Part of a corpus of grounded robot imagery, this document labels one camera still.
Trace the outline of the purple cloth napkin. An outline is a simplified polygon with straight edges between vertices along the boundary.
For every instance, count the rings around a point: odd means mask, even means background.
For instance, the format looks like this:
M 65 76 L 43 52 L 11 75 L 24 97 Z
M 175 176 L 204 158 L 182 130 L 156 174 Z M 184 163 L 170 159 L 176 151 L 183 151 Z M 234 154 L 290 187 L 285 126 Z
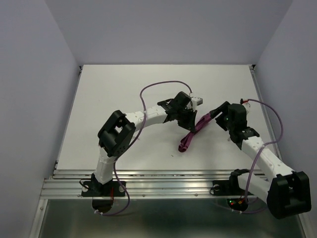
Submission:
M 183 137 L 178 146 L 178 151 L 184 153 L 187 151 L 191 144 L 193 137 L 198 134 L 204 127 L 206 127 L 211 121 L 210 113 L 205 114 L 200 118 L 200 120 L 195 125 L 195 132 L 189 132 L 185 137 Z

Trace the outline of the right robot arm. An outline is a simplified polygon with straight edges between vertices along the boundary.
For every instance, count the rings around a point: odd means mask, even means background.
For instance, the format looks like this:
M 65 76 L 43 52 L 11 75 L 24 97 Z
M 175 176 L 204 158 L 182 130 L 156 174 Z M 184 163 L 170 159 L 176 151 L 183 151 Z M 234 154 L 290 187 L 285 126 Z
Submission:
M 309 177 L 285 165 L 264 143 L 260 134 L 248 126 L 249 100 L 238 104 L 224 102 L 210 111 L 211 119 L 229 133 L 230 140 L 253 163 L 250 169 L 235 169 L 227 180 L 214 180 L 210 193 L 235 196 L 227 204 L 233 211 L 245 213 L 248 195 L 263 201 L 277 219 L 309 212 L 312 208 Z

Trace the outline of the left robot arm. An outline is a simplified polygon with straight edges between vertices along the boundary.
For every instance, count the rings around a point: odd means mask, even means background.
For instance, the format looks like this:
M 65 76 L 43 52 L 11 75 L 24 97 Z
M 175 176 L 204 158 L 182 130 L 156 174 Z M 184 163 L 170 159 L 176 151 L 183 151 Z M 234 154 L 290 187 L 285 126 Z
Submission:
M 89 188 L 98 195 L 106 195 L 110 191 L 113 165 L 133 144 L 135 132 L 140 134 L 148 126 L 174 120 L 181 128 L 194 132 L 197 107 L 202 103 L 202 98 L 191 97 L 181 91 L 175 98 L 160 101 L 143 111 L 127 114 L 120 110 L 113 112 L 98 132 L 99 160 Z

